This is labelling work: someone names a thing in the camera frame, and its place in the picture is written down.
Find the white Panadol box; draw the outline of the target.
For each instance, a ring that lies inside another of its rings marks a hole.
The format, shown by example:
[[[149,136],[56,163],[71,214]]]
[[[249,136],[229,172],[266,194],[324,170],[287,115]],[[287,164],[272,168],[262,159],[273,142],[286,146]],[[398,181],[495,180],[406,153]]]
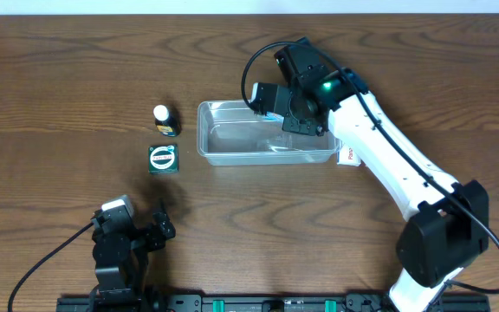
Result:
[[[337,164],[339,166],[360,166],[361,158],[355,153],[355,151],[344,145],[337,154]]]

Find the clear plastic container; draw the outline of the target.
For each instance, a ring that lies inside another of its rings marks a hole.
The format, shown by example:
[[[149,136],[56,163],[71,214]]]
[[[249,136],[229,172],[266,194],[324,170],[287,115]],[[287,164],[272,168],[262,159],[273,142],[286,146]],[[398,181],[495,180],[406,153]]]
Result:
[[[274,117],[254,114],[241,100],[198,106],[198,153],[213,166],[323,163],[341,149],[331,133],[306,136],[282,131]]]

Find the small dark bottle white cap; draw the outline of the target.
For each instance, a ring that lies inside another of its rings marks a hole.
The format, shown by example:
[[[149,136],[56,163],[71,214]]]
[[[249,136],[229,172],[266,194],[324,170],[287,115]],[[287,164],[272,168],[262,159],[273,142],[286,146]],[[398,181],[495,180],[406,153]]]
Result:
[[[177,137],[180,135],[180,124],[168,107],[157,105],[152,112],[155,119],[155,126],[161,134],[167,137]]]

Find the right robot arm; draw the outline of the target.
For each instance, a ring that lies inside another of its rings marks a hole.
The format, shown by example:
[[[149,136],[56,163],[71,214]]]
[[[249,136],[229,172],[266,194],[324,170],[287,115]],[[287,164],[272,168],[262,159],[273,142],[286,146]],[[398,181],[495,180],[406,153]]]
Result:
[[[477,181],[463,185],[429,161],[351,69],[305,38],[278,46],[275,59],[287,84],[255,84],[253,110],[281,115],[285,132],[331,133],[392,196],[406,222],[396,244],[403,269],[381,308],[447,309],[444,291],[489,247],[488,193]]]

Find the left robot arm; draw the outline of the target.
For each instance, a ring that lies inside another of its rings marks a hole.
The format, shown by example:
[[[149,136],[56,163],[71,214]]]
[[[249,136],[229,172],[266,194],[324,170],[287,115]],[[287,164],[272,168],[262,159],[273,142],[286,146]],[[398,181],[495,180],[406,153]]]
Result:
[[[98,284],[88,296],[89,311],[158,311],[159,299],[146,287],[148,254],[165,248],[176,230],[163,205],[152,222],[138,228],[126,205],[92,218],[94,272]]]

